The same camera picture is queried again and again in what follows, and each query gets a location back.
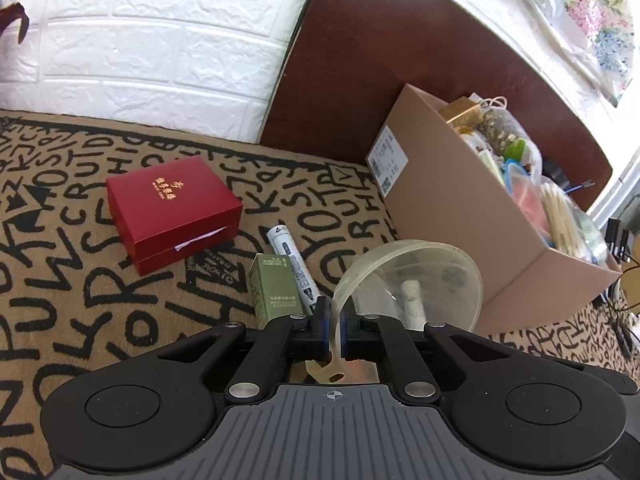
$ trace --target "brown cardboard box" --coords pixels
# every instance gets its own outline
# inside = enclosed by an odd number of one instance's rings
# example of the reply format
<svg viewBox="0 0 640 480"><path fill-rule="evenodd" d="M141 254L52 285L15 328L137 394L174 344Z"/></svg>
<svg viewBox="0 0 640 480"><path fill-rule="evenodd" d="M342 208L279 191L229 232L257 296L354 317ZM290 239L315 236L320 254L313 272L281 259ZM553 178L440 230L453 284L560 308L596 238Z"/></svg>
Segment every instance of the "brown cardboard box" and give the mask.
<svg viewBox="0 0 640 480"><path fill-rule="evenodd" d="M620 275L615 262L602 269L548 248L437 112L445 105L405 85L367 157L382 176L379 185L383 195L388 192L385 203L399 236L451 244L473 258L484 285L475 330L480 335L571 317ZM380 137L389 130L404 154L392 139L383 146ZM371 161L375 150L378 163ZM389 153L395 163L380 168Z"/></svg>

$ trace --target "metal screw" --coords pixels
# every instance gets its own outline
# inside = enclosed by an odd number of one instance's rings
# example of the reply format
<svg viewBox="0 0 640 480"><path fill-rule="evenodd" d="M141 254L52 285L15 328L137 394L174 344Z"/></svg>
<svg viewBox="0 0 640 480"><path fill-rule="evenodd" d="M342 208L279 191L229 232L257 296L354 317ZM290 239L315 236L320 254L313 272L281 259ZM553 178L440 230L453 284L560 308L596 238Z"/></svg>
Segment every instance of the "metal screw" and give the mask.
<svg viewBox="0 0 640 480"><path fill-rule="evenodd" d="M414 381L404 387L404 392L412 397L431 397L436 392L436 387L424 381Z"/></svg>
<svg viewBox="0 0 640 480"><path fill-rule="evenodd" d="M253 383L236 383L229 387L229 395L237 399L248 399L260 393L260 386Z"/></svg>

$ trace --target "red box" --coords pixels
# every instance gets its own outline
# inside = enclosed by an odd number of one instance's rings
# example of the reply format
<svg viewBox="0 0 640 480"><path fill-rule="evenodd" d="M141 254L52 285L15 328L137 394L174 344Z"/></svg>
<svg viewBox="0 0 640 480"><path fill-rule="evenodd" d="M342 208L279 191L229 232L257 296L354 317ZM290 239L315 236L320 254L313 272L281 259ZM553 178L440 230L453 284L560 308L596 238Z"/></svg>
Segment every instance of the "red box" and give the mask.
<svg viewBox="0 0 640 480"><path fill-rule="evenodd" d="M108 178L107 196L141 276L238 234L242 202L199 156Z"/></svg>

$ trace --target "carpet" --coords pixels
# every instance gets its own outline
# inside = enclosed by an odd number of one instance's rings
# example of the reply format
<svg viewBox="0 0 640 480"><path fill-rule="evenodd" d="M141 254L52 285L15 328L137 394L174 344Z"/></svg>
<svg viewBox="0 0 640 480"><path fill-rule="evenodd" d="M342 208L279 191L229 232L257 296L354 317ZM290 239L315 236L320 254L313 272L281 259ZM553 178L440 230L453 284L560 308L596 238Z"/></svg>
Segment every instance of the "carpet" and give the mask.
<svg viewBox="0 0 640 480"><path fill-rule="evenodd" d="M242 199L232 242L140 278L106 204L111 175L202 156ZM0 470L52 468L38 415L64 381L219 322L255 326L246 275L270 252L267 230L292 231L321 292L360 254L396 238L369 171L309 155L116 121L0 112ZM525 352L640 376L607 316L494 337Z"/></svg>

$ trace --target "small green cardboard box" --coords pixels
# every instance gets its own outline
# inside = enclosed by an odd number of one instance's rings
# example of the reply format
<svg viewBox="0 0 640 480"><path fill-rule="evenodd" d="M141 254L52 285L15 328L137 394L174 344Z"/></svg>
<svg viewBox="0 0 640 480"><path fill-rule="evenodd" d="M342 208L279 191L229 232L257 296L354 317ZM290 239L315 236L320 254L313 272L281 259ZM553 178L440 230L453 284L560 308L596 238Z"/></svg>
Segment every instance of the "small green cardboard box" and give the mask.
<svg viewBox="0 0 640 480"><path fill-rule="evenodd" d="M260 329L275 317L304 314L288 256L256 254L249 270L249 288Z"/></svg>

